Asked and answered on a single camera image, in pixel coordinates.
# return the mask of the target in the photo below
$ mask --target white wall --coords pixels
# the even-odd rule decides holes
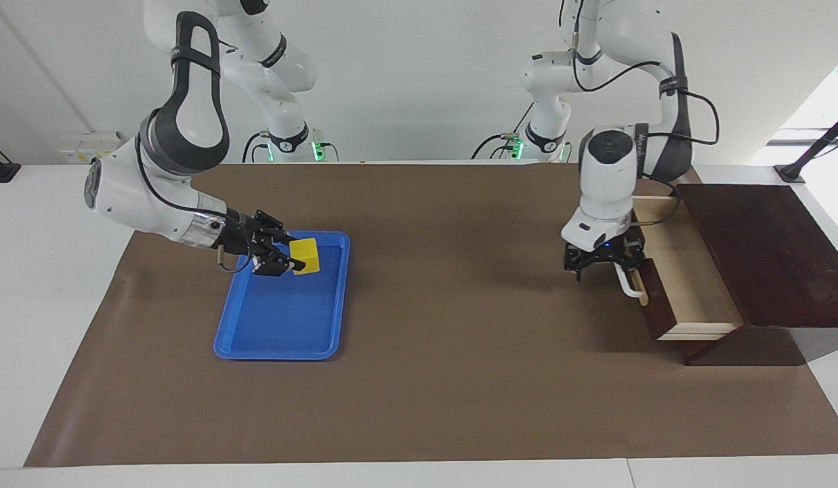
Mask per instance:
[[[47,146],[57,132],[133,134],[171,87],[167,56],[145,38],[141,5],[0,0],[0,145],[28,163],[51,163]],[[351,160],[464,158],[485,136],[511,129],[530,102],[518,69],[532,54],[561,49],[558,7],[557,0],[271,6],[289,41],[320,67],[317,86],[299,95],[308,120]],[[684,41],[691,89],[714,99],[723,118],[723,142],[700,148],[700,163],[746,163],[838,63],[838,0],[668,0],[665,9]],[[659,115],[655,82],[642,73],[570,99],[573,142],[598,124]],[[246,136],[264,125],[230,86],[224,111],[236,160]],[[694,104],[694,115],[696,135],[709,137],[709,111]]]

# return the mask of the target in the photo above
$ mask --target yellow cube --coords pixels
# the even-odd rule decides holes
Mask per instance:
[[[316,249],[316,239],[299,239],[289,242],[289,255],[294,260],[300,260],[307,266],[301,271],[295,271],[296,275],[310,275],[311,272],[319,271],[319,251]]]

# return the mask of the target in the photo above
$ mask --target table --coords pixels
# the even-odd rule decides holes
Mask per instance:
[[[15,182],[0,186],[0,468],[22,465],[84,336],[84,324],[90,322],[99,306],[131,235],[129,229],[87,212],[81,198],[85,172],[87,167],[25,167]],[[758,167],[702,166],[698,173],[705,182],[775,182],[771,169]],[[795,190],[838,249],[837,226],[805,186],[796,186]],[[15,253],[19,259],[12,259],[11,254]],[[838,410],[838,352],[821,359],[812,368]],[[57,472],[64,473],[63,476],[71,473],[69,479],[76,483],[112,479],[118,472],[134,473],[122,474],[121,478],[136,481],[186,475],[209,482],[216,476],[242,472],[245,474],[236,476],[243,476],[247,482],[255,479],[249,473],[268,473],[285,476],[283,485],[291,485],[288,479],[293,479],[292,485],[298,485],[302,479],[307,480],[304,478],[306,473],[313,472],[322,484],[340,480],[347,485],[350,479],[356,484],[385,479],[400,482],[406,476],[412,476],[410,473],[420,472],[424,473],[422,476],[428,476],[424,481],[429,483],[433,476],[440,476],[438,479],[453,484],[459,479],[470,479],[478,485],[482,481],[478,476],[487,476],[483,485],[506,485],[507,479],[509,485],[514,479],[522,485],[559,485],[556,483],[560,479],[570,479],[573,485],[632,486],[630,470],[638,485],[640,473],[641,476],[657,475],[655,466],[665,466],[664,472],[669,472],[669,463],[673,466],[723,464],[738,466],[743,472],[763,472],[764,466],[800,466],[802,470],[822,470],[817,466],[824,466],[828,472],[838,473],[838,456],[827,456],[762,458],[752,462],[715,458],[682,460],[678,464],[675,461],[602,460],[385,464],[384,467],[377,464],[296,464],[9,470],[0,472],[0,484],[7,480],[20,485],[35,484],[42,476],[53,476]],[[769,470],[775,474],[783,472],[781,467]]]

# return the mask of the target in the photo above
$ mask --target brown tabletop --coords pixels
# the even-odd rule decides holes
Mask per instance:
[[[350,235],[338,353],[215,357],[230,277],[137,232],[27,466],[838,452],[807,367],[683,367],[610,266],[564,272],[573,166],[243,165],[195,186]]]

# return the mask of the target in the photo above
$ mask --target blue plastic tray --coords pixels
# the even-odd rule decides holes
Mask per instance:
[[[291,232],[316,238],[320,271],[257,276],[248,266],[232,278],[214,352],[223,359],[322,361],[341,341],[350,238],[343,232]],[[247,258],[239,260],[243,265]]]

